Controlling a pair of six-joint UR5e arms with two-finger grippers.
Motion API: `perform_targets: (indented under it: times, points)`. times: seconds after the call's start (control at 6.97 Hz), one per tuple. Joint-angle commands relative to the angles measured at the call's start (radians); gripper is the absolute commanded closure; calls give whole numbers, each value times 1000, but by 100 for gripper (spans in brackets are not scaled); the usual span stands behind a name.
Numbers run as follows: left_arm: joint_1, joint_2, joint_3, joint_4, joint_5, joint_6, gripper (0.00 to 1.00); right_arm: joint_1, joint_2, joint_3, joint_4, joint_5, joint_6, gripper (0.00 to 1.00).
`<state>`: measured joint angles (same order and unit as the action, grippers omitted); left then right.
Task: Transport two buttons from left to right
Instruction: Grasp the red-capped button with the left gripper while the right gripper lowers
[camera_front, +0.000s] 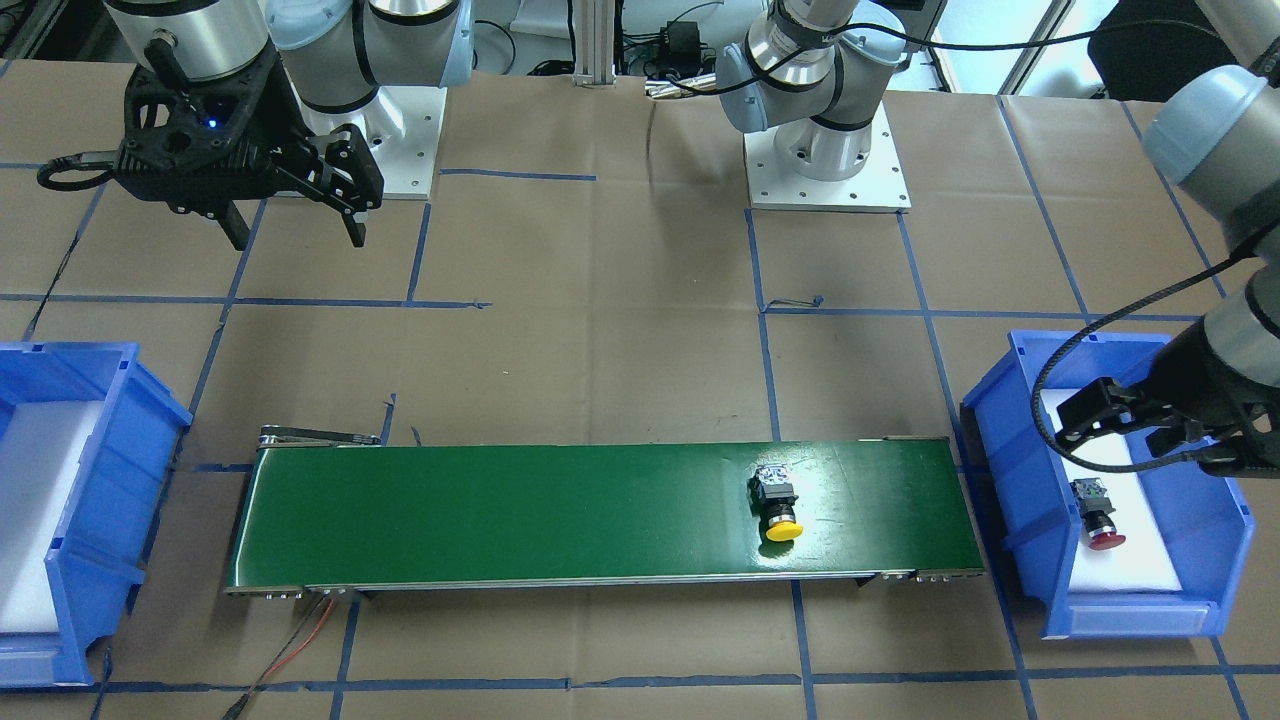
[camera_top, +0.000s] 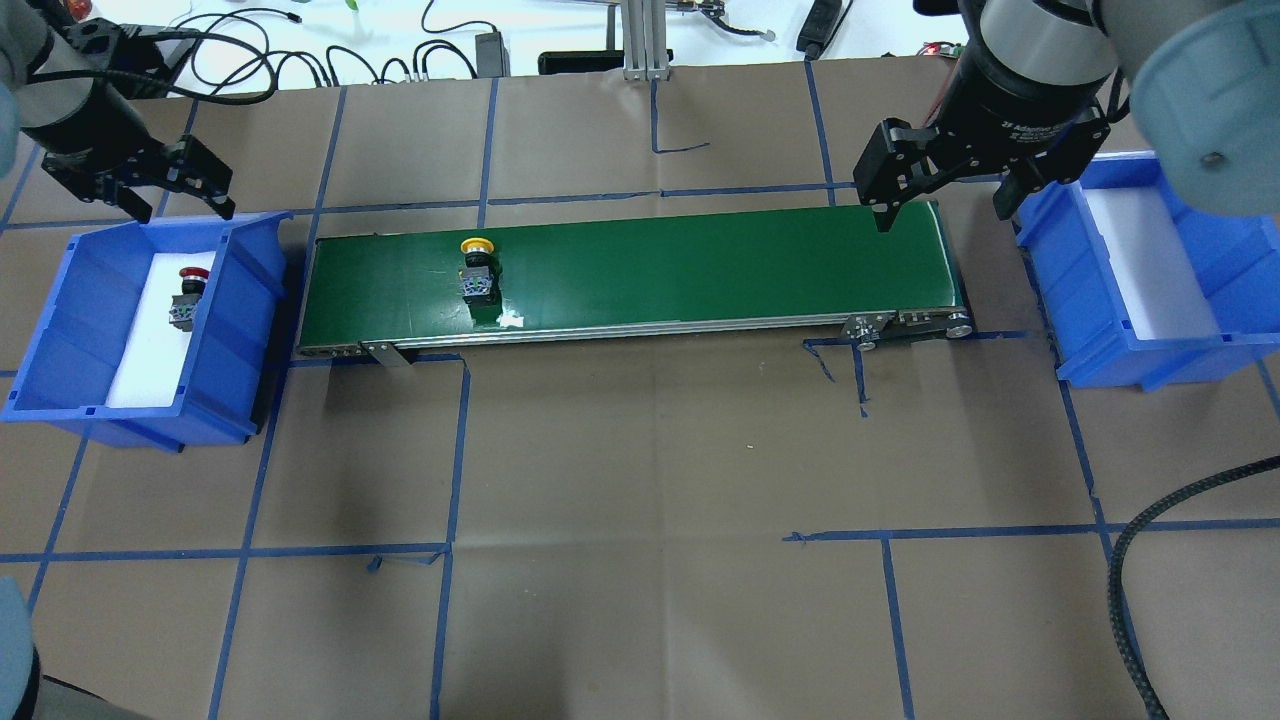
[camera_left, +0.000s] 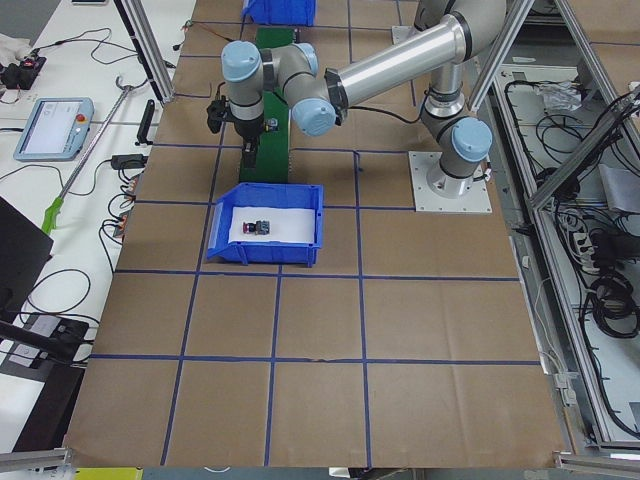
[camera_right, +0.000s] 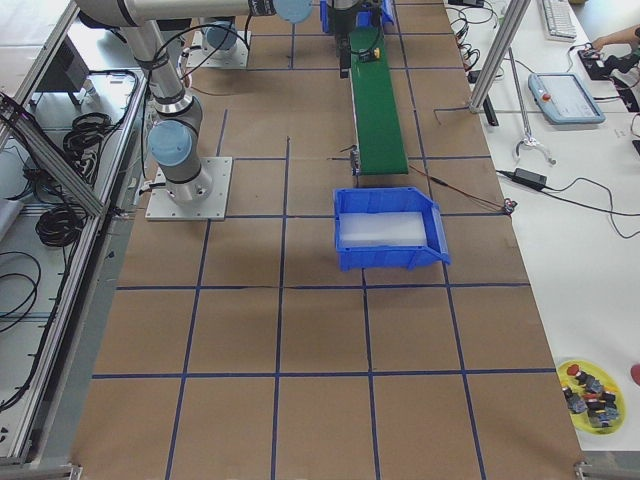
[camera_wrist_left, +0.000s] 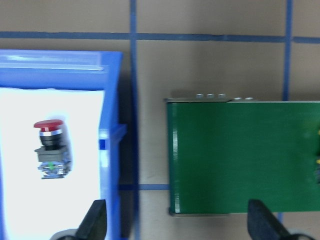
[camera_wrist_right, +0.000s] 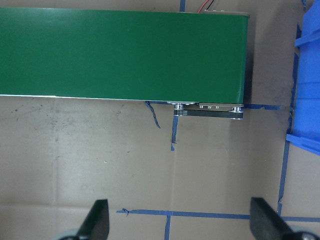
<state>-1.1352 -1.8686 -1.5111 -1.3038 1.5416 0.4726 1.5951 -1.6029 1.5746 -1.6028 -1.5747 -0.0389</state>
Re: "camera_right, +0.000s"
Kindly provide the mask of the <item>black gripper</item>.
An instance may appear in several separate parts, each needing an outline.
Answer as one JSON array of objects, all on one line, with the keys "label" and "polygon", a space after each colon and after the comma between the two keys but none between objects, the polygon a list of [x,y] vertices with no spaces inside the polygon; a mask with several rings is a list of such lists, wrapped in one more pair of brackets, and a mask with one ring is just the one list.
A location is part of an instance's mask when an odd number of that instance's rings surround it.
[{"label": "black gripper", "polygon": [[334,33],[336,54],[339,60],[339,76],[347,79],[350,73],[351,42],[349,31],[336,31]]}]

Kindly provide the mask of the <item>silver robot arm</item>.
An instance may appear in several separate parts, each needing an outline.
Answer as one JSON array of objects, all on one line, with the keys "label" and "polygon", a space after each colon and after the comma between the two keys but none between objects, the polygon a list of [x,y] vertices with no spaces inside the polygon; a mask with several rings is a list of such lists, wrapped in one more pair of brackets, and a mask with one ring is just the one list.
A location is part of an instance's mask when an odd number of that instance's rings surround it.
[{"label": "silver robot arm", "polygon": [[187,92],[170,61],[157,22],[251,14],[277,15],[296,24],[312,11],[310,1],[79,1],[77,5],[91,19],[120,28],[143,69],[160,117],[149,133],[148,147],[165,176],[168,195],[178,203],[209,196],[213,178],[197,154],[200,102]]},{"label": "silver robot arm", "polygon": [[[353,55],[363,61],[371,61],[380,57],[378,42],[382,32],[382,2],[328,1],[326,5],[329,32],[333,34],[336,43],[339,75],[341,79],[346,79],[349,77]],[[356,29],[357,17],[361,12],[370,13],[371,23],[376,28],[376,36],[368,48],[354,50],[351,46],[350,35]]]}]

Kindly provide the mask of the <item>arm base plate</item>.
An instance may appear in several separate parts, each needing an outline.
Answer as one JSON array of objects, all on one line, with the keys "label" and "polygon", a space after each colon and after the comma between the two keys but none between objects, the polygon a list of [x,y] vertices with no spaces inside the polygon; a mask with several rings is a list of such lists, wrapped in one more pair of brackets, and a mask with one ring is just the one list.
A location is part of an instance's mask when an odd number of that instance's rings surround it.
[{"label": "arm base plate", "polygon": [[232,178],[231,157],[202,157],[193,181],[175,184],[158,168],[145,217],[150,221],[224,221]]},{"label": "arm base plate", "polygon": [[194,69],[198,65],[215,69],[243,70],[247,68],[248,45],[251,43],[252,36],[250,30],[240,31],[238,36],[235,36],[236,41],[233,45],[229,40],[221,43],[216,39],[216,42],[221,45],[219,49],[216,45],[208,42],[209,39],[214,39],[212,28],[206,29],[206,32],[206,35],[203,35],[201,31],[194,34],[187,51],[187,57],[181,59],[181,65],[186,70]]}]

